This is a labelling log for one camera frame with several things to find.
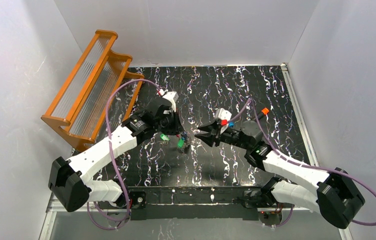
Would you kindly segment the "blue key tag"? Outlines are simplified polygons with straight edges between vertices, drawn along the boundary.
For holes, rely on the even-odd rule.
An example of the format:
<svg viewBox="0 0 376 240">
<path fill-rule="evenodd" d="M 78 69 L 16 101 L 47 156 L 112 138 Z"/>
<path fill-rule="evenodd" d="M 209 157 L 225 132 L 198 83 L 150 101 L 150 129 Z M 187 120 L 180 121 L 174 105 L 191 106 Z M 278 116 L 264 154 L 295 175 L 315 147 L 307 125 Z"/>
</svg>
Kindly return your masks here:
<svg viewBox="0 0 376 240">
<path fill-rule="evenodd" d="M 187 137 L 188 137 L 188 135 L 187 135 L 186 132 L 182 132 L 182 133 L 181 133 L 181 138 L 182 138 L 183 140 L 186 140 Z"/>
</svg>

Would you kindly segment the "metal keyring red grip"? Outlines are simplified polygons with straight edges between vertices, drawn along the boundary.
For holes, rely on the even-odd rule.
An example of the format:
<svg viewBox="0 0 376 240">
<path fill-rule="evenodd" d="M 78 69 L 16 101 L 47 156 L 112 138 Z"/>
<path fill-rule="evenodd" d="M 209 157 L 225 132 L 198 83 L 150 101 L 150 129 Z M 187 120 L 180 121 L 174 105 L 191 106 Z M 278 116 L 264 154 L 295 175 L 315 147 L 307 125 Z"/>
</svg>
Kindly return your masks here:
<svg viewBox="0 0 376 240">
<path fill-rule="evenodd" d="M 178 151 L 180 151 L 183 154 L 187 154 L 190 147 L 191 147 L 191 142 L 192 142 L 192 139 L 191 139 L 190 135 L 187 133 L 187 139 L 184 140 L 184 146 L 183 146 L 183 148 L 177 148 Z"/>
</svg>

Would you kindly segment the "orange ribbed plastic rack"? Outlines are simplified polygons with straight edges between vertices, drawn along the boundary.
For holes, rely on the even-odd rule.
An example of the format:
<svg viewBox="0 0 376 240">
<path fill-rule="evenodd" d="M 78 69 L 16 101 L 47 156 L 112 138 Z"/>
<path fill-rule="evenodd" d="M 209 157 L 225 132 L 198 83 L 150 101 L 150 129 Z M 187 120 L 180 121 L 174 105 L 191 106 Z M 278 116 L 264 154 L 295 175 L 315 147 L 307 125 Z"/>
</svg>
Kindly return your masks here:
<svg viewBox="0 0 376 240">
<path fill-rule="evenodd" d="M 118 34 L 96 30 L 90 43 L 41 119 L 76 151 L 95 144 L 105 121 L 105 105 L 127 80 L 143 74 L 129 71 L 132 56 L 112 50 Z"/>
</svg>

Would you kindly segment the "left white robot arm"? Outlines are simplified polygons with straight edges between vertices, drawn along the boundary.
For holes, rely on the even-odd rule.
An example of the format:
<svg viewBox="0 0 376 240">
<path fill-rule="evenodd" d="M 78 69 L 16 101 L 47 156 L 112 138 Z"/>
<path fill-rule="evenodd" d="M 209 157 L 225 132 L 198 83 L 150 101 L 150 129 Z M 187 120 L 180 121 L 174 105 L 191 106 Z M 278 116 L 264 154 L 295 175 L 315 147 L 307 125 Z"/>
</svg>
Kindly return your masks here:
<svg viewBox="0 0 376 240">
<path fill-rule="evenodd" d="M 116 202 L 124 193 L 117 180 L 93 180 L 107 164 L 156 133 L 175 136 L 183 132 L 176 102 L 178 94 L 169 91 L 152 100 L 122 122 L 111 136 L 103 138 L 87 150 L 68 159 L 52 162 L 48 188 L 67 212 L 80 209 L 87 202 Z"/>
</svg>

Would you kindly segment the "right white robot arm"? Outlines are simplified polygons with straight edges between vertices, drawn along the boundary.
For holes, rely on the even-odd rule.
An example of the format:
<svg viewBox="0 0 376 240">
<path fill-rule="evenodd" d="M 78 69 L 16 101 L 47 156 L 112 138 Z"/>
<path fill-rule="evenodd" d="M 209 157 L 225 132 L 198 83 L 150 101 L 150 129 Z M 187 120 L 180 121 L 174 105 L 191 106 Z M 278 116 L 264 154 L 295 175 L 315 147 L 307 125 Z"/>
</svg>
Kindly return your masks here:
<svg viewBox="0 0 376 240">
<path fill-rule="evenodd" d="M 343 169 L 326 172 L 283 156 L 265 142 L 263 131 L 255 121 L 244 121 L 240 129 L 234 129 L 223 125 L 221 120 L 214 120 L 199 126 L 198 130 L 201 132 L 194 136 L 208 146 L 225 143 L 242 148 L 253 167 L 282 177 L 263 188 L 266 200 L 318 212 L 339 229 L 346 229 L 365 204 L 363 195 Z"/>
</svg>

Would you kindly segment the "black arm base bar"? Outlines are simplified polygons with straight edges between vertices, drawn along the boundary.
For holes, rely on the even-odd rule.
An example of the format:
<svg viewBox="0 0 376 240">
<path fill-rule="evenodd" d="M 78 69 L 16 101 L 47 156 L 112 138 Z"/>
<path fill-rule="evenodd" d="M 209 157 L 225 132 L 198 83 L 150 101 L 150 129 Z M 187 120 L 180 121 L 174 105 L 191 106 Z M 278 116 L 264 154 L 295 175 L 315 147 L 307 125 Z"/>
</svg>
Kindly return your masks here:
<svg viewBox="0 0 376 240">
<path fill-rule="evenodd" d="M 256 221 L 261 208 L 271 207 L 251 186 L 164 187 L 133 186 L 134 221 L 153 219 L 243 219 Z"/>
</svg>

